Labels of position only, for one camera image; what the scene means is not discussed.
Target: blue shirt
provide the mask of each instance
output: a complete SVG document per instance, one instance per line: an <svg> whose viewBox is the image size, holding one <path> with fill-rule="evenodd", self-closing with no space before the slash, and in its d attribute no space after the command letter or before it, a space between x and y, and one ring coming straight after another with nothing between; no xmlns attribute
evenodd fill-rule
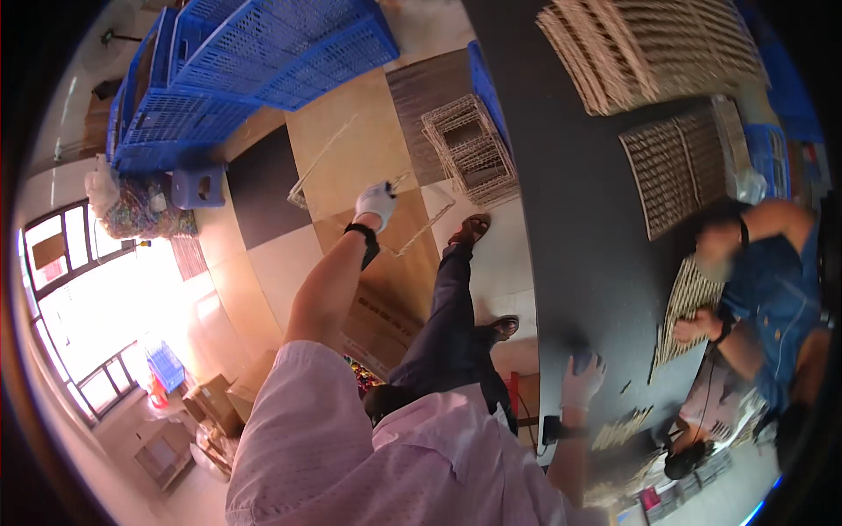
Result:
<svg viewBox="0 0 842 526"><path fill-rule="evenodd" d="M818 221L801 254L783 236L749 244L734 260L722 303L756 331L764 363L754 383L770 410L783 411L798 352L821 323Z"/></svg>

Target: hand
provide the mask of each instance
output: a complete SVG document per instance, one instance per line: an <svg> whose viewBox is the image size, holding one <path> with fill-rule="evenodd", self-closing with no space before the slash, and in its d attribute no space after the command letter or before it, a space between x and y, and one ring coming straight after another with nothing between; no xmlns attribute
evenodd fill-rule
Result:
<svg viewBox="0 0 842 526"><path fill-rule="evenodd" d="M594 354L590 359L588 368L582 371L581 375L573 373L573 356L568 361L568 372L564 375L564 382L562 383L562 404L564 407L577 407L583 411L588 411L588 404L590 399L594 397L596 391L600 390L602 381L605 379L605 371L608 369L608 364L603 360L602 365L597 365L600 357Z"/></svg>
<svg viewBox="0 0 842 526"><path fill-rule="evenodd" d="M700 336L716 340L722 335L722 320L708 307L695 312L690 320L678 320L673 327L673 339L678 343L690 343Z"/></svg>
<svg viewBox="0 0 842 526"><path fill-rule="evenodd" d="M397 198L391 193L391 185L389 183L372 184L370 187L360 194L357 198L356 214L354 215L354 222L356 222L363 214L377 214L380 216L381 224L375 230L375 234L379 234L386 228L386 223L392 217L392 212L397 206Z"/></svg>

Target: window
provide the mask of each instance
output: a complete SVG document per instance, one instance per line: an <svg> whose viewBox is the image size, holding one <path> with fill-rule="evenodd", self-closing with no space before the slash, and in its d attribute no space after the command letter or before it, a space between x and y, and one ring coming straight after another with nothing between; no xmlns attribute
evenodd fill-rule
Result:
<svg viewBox="0 0 842 526"><path fill-rule="evenodd" d="M93 426L147 375L137 338L147 328L134 241L117 241L87 200L55 210L18 234L32 327L56 381Z"/></svg>

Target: sandal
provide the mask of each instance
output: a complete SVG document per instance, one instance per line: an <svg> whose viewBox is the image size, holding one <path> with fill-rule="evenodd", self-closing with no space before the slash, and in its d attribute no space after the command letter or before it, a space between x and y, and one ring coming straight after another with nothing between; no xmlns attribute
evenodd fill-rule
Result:
<svg viewBox="0 0 842 526"><path fill-rule="evenodd" d="M459 243L468 248L473 248L474 243L478 242L488 232L491 226L491 216L488 214L474 214L462 222L462 228L450 236L447 240L448 245ZM477 239L474 239L474 234L479 234Z"/></svg>
<svg viewBox="0 0 842 526"><path fill-rule="evenodd" d="M520 328L520 318L518 318L514 314L509 314L507 316L501 316L500 318L492 321L488 324L488 327L491 327L498 334L495 334L497 342L505 342L509 338L511 338Z"/></svg>

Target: black wristband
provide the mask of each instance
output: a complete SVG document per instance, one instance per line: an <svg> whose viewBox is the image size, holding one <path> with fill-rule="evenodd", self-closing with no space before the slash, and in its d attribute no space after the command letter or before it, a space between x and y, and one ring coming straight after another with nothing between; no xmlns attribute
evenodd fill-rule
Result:
<svg viewBox="0 0 842 526"><path fill-rule="evenodd" d="M377 235L368 226L361 225L360 223L349 223L345 227L345 233L352 230L361 232L365 236L365 255L363 256L362 268L362 270L365 270L365 267L368 267L371 260L380 253L380 245L377 244Z"/></svg>
<svg viewBox="0 0 842 526"><path fill-rule="evenodd" d="M713 343L714 345L719 345L720 343L722 343L722 341L725 338L727 338L729 334L731 334L731 329L733 329L733 326L730 323L728 323L727 321L723 320L722 321L722 333L719 335L719 337L717 339L713 340L711 343Z"/></svg>
<svg viewBox="0 0 842 526"><path fill-rule="evenodd" d="M743 243L743 249L745 249L749 247L749 228L745 225L741 215L738 215L737 219L739 220L740 242Z"/></svg>

